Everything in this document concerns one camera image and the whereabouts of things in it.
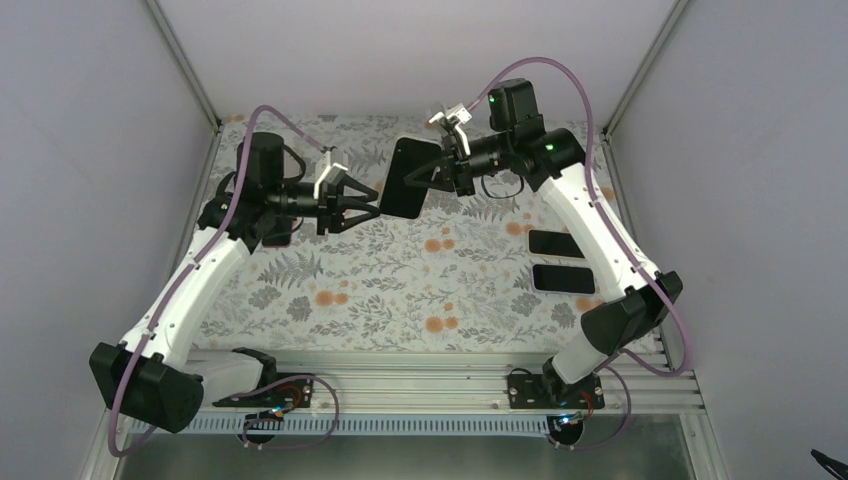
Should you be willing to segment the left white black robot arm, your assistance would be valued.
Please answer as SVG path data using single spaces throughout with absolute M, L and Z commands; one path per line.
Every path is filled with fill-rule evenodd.
M 98 344 L 89 365 L 115 416 L 171 433 L 201 407 L 242 394 L 263 405 L 278 391 L 276 361 L 249 348 L 190 366 L 201 323 L 230 278 L 258 246 L 281 246 L 297 219 L 313 218 L 318 234 L 341 233 L 378 217 L 377 191 L 332 162 L 316 182 L 287 177 L 284 160 L 304 160 L 270 132 L 253 133 L 201 212 L 189 251 L 143 318 L 115 345 Z

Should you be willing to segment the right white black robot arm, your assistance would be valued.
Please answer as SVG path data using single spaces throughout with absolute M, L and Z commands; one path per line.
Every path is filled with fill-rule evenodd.
M 414 158 L 406 186 L 475 192 L 474 181 L 510 170 L 548 203 L 589 263 L 602 304 L 580 319 L 581 331 L 542 367 L 541 391 L 565 407 L 605 362 L 659 326 L 682 291 L 673 271 L 663 273 L 608 214 L 588 159 L 567 129 L 547 130 L 530 81 L 499 82 L 487 93 L 488 137 L 472 140 L 463 127 L 471 119 L 458 104 L 433 113 L 428 122 L 441 136 L 434 152 Z

